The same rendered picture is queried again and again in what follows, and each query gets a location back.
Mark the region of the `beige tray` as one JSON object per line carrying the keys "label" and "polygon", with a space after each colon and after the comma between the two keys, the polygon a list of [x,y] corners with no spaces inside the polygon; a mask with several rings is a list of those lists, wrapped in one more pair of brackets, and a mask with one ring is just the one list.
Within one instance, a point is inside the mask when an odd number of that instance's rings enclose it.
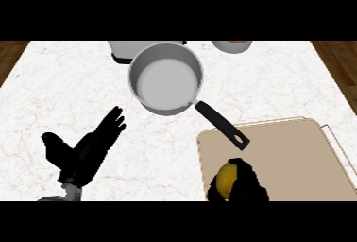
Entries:
{"label": "beige tray", "polygon": [[219,130],[198,135],[203,180],[210,184],[229,159],[241,158],[253,166],[274,201],[357,201],[357,186],[319,122],[294,118],[244,125],[250,138],[238,149]]}

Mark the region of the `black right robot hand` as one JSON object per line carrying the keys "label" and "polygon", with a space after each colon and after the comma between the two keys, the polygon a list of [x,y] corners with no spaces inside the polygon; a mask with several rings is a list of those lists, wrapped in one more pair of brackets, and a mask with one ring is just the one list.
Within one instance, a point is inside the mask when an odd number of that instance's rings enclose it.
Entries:
{"label": "black right robot hand", "polygon": [[269,191],[259,182],[257,174],[253,166],[244,161],[243,158],[235,158],[228,163],[238,166],[238,179],[234,184],[229,199],[226,199],[218,191],[218,176],[212,181],[207,198],[213,202],[268,202]]}

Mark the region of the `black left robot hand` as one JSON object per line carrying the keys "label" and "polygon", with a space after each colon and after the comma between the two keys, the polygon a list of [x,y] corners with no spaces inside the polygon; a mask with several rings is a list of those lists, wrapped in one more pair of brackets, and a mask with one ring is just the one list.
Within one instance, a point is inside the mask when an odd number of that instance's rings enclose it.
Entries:
{"label": "black left robot hand", "polygon": [[60,183],[83,188],[92,182],[125,129],[123,109],[114,107],[98,128],[82,138],[76,147],[54,132],[42,135],[46,160],[61,169]]}

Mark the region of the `grey cup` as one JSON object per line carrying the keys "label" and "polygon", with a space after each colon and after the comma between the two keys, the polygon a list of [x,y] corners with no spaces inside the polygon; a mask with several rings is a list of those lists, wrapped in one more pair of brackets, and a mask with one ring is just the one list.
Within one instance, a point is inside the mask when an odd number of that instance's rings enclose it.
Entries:
{"label": "grey cup", "polygon": [[216,48],[229,54],[240,54],[243,53],[251,46],[251,41],[238,41],[238,42],[229,42],[229,41],[213,41],[213,44]]}

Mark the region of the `yellow lemon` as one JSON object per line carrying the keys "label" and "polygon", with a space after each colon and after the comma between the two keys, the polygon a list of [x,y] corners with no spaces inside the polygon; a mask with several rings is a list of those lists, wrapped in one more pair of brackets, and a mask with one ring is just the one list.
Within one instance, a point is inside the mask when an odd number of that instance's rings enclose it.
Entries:
{"label": "yellow lemon", "polygon": [[238,179],[238,166],[228,163],[218,172],[218,191],[229,199],[235,181]]}

